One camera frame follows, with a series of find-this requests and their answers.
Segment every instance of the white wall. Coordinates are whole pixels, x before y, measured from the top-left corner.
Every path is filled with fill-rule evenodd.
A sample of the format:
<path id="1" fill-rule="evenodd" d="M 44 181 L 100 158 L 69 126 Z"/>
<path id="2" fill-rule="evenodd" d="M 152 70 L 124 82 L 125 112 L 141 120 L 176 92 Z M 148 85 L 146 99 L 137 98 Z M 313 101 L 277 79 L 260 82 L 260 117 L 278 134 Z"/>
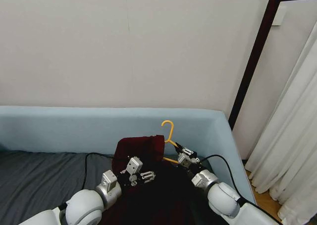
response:
<path id="1" fill-rule="evenodd" d="M 0 0 L 0 104 L 229 115 L 267 0 Z"/>
<path id="2" fill-rule="evenodd" d="M 233 130 L 242 158 L 256 145 L 317 21 L 317 0 L 282 4 L 287 7 L 284 21 L 271 28 Z"/>

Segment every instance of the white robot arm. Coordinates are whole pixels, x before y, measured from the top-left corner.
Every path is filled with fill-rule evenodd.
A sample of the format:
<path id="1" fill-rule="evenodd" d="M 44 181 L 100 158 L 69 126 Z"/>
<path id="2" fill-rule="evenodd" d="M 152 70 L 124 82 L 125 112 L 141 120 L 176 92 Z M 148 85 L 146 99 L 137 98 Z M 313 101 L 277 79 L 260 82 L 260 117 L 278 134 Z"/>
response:
<path id="1" fill-rule="evenodd" d="M 199 172 L 192 183 L 207 192 L 209 207 L 230 225 L 278 225 L 269 215 L 256 208 L 228 184 L 207 169 Z"/>
<path id="2" fill-rule="evenodd" d="M 147 183 L 155 178 L 153 171 L 139 173 L 142 162 L 137 157 L 130 159 L 127 168 L 121 172 L 121 186 L 136 186 L 138 182 Z M 97 225 L 102 212 L 109 209 L 121 196 L 121 186 L 112 171 L 103 173 L 101 183 L 96 190 L 83 189 L 74 194 L 70 200 L 53 210 L 36 214 L 20 225 L 61 225 L 65 216 L 68 225 Z"/>
<path id="3" fill-rule="evenodd" d="M 230 225 L 279 225 L 264 210 L 243 198 L 236 190 L 201 165 L 197 153 L 177 143 L 178 163 L 195 175 L 192 183 L 207 194 L 209 207 L 222 216 Z"/>

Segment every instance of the dark wooden door frame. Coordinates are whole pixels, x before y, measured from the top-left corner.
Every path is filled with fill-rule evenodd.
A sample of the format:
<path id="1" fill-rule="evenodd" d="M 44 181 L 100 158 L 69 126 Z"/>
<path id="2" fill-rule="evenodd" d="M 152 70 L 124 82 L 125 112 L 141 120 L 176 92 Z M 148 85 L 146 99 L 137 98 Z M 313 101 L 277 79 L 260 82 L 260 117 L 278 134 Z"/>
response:
<path id="1" fill-rule="evenodd" d="M 234 124 L 238 118 L 241 106 L 243 104 L 244 98 L 247 94 L 250 82 L 252 80 L 252 76 L 254 74 L 254 71 L 257 67 L 257 64 L 259 62 L 264 44 L 266 42 L 266 39 L 268 37 L 269 31 L 271 29 L 273 20 L 275 18 L 277 9 L 279 7 L 279 4 L 282 1 L 291 1 L 291 0 L 268 0 L 266 10 L 256 37 L 256 40 L 254 42 L 254 45 L 252 47 L 252 51 L 246 66 L 246 69 L 244 71 L 241 84 L 239 86 L 239 90 L 236 96 L 236 99 L 234 101 L 231 114 L 229 117 L 229 125 L 231 127 L 231 130 L 234 127 Z"/>

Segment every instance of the light blue bed frame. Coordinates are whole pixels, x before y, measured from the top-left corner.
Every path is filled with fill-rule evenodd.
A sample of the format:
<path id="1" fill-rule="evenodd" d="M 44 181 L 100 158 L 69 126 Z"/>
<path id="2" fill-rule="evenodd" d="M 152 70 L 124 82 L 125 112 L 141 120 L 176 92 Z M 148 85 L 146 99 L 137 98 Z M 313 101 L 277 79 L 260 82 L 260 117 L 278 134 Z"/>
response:
<path id="1" fill-rule="evenodd" d="M 201 157 L 224 156 L 241 194 L 255 202 L 241 158 L 223 112 L 196 109 L 108 109 L 0 107 L 0 150 L 29 152 L 99 152 L 113 154 L 124 137 L 164 135 L 174 122 L 172 140 Z M 171 144 L 165 154 L 175 154 Z M 232 182 L 225 163 L 209 159 L 220 180 Z"/>

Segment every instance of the yellow hanger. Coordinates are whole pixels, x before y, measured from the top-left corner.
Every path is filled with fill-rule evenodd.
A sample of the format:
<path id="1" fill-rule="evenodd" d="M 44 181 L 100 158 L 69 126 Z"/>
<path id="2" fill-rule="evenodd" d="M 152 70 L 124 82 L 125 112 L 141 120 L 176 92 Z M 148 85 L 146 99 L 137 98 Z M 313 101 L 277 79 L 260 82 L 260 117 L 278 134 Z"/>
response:
<path id="1" fill-rule="evenodd" d="M 166 124 L 167 122 L 170 123 L 171 128 L 170 128 L 170 132 L 169 132 L 168 139 L 165 140 L 165 143 L 168 143 L 168 142 L 169 142 L 169 143 L 173 144 L 175 147 L 178 148 L 177 144 L 171 140 L 172 135 L 173 135 L 173 130 L 174 130 L 174 123 L 173 123 L 171 120 L 165 120 L 165 121 L 162 122 L 161 126 L 163 127 L 164 124 Z"/>
<path id="2" fill-rule="evenodd" d="M 171 140 L 172 135 L 173 135 L 173 130 L 174 130 L 174 123 L 173 123 L 171 120 L 165 120 L 164 122 L 162 122 L 161 126 L 164 126 L 164 124 L 166 124 L 167 122 L 170 123 L 171 129 L 170 129 L 170 132 L 169 132 L 168 139 L 165 140 L 164 142 L 165 142 L 165 143 L 168 143 L 168 142 L 169 142 L 169 143 L 173 144 L 175 147 L 178 148 L 177 144 Z M 178 161 L 172 160 L 172 159 L 170 159 L 170 158 L 163 157 L 163 160 L 166 160 L 166 161 L 169 161 L 169 162 L 173 162 L 173 163 L 178 164 Z"/>

